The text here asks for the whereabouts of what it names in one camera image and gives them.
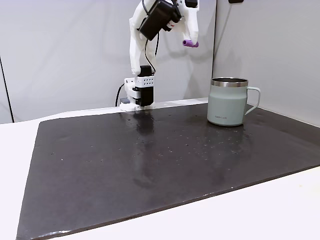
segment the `black rubber mat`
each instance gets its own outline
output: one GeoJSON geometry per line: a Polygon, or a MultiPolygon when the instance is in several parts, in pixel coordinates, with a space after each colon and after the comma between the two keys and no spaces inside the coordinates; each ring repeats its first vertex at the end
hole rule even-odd
{"type": "Polygon", "coordinates": [[[78,233],[320,164],[320,128],[262,109],[238,127],[206,115],[200,104],[42,122],[17,239],[78,233]]]}

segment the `stainless steel rim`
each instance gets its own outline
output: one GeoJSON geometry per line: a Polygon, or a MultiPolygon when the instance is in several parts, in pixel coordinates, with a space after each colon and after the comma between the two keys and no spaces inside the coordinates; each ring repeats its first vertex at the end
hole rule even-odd
{"type": "Polygon", "coordinates": [[[211,85],[225,88],[247,87],[249,81],[244,78],[237,77],[218,77],[211,79],[211,85]]]}

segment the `purple gripper tip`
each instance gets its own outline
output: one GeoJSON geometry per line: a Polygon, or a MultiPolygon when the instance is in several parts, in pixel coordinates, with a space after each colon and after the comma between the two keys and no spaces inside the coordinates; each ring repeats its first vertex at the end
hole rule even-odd
{"type": "Polygon", "coordinates": [[[193,45],[191,40],[184,40],[184,41],[182,42],[182,44],[183,44],[183,46],[185,46],[185,47],[190,47],[190,48],[197,48],[197,47],[199,47],[199,42],[196,42],[196,44],[193,45]]]}

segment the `black cable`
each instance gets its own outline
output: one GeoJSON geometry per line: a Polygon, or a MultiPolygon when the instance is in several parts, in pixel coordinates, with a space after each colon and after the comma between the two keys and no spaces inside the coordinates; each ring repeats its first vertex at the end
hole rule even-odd
{"type": "Polygon", "coordinates": [[[122,84],[120,87],[119,87],[119,90],[118,90],[118,93],[116,95],[116,99],[115,99],[115,106],[118,107],[118,98],[119,98],[119,94],[120,94],[120,91],[122,89],[122,87],[124,86],[125,84],[122,84]]]}
{"type": "Polygon", "coordinates": [[[148,12],[148,10],[147,10],[147,8],[146,8],[146,5],[145,5],[145,0],[142,0],[142,6],[143,6],[146,14],[149,16],[149,12],[148,12]]]}
{"type": "Polygon", "coordinates": [[[157,52],[158,52],[158,47],[159,47],[159,38],[160,38],[160,32],[158,32],[158,39],[156,41],[156,48],[155,48],[155,56],[157,56],[157,52]]]}
{"type": "Polygon", "coordinates": [[[149,59],[147,57],[147,44],[148,44],[148,39],[145,41],[144,55],[145,55],[146,60],[150,64],[150,66],[153,68],[154,73],[156,73],[155,67],[152,65],[152,63],[149,61],[149,59]]]}
{"type": "Polygon", "coordinates": [[[8,104],[9,104],[11,119],[12,119],[12,122],[14,123],[14,122],[15,122],[15,118],[14,118],[14,113],[12,112],[12,108],[11,108],[11,103],[10,103],[10,98],[9,98],[9,93],[8,93],[8,87],[7,87],[7,83],[6,83],[4,68],[3,68],[3,66],[2,66],[1,56],[0,56],[0,68],[1,68],[1,70],[2,70],[4,87],[5,87],[5,91],[6,91],[6,97],[7,97],[7,99],[8,99],[8,104]]]}

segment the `mug handle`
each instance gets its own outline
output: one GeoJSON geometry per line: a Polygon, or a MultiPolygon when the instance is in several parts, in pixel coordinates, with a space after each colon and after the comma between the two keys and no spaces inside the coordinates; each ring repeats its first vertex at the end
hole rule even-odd
{"type": "Polygon", "coordinates": [[[258,91],[258,92],[259,92],[259,98],[258,98],[258,103],[257,103],[257,105],[255,105],[255,106],[252,107],[250,110],[248,110],[248,111],[245,113],[245,115],[247,115],[248,113],[251,113],[253,110],[255,110],[255,109],[259,106],[259,104],[260,104],[260,97],[261,97],[261,90],[260,90],[260,88],[258,88],[258,87],[253,87],[253,86],[248,86],[247,89],[248,89],[248,90],[258,91]]]}

